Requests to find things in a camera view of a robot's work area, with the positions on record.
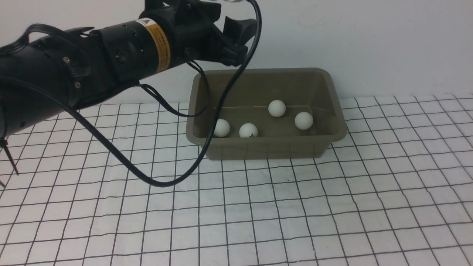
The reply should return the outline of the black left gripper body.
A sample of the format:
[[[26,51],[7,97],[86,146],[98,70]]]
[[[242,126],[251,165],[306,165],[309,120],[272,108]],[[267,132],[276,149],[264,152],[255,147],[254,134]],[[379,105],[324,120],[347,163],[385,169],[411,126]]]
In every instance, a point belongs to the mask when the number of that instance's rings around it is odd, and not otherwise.
[[[221,4],[200,0],[146,0],[140,18],[150,18],[165,32],[171,51],[170,68],[192,59],[240,66],[247,45],[236,45],[223,35],[215,22]]]

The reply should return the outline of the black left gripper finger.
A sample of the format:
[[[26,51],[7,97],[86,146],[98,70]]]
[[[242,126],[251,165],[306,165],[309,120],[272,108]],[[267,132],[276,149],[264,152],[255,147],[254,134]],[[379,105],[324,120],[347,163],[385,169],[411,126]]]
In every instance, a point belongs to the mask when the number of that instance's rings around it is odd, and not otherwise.
[[[245,45],[256,34],[257,21],[249,20],[234,20],[230,17],[225,18],[223,35],[228,37],[233,44]]]

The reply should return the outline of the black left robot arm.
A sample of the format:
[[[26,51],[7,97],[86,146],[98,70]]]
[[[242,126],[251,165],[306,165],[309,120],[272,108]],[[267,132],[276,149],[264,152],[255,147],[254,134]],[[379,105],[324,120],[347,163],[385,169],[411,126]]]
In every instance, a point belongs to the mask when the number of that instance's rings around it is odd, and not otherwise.
[[[220,14],[217,2],[147,0],[138,20],[102,29],[31,25],[1,48],[1,138],[64,111],[26,84],[80,110],[192,59],[240,66],[261,19],[226,17],[221,31]]]

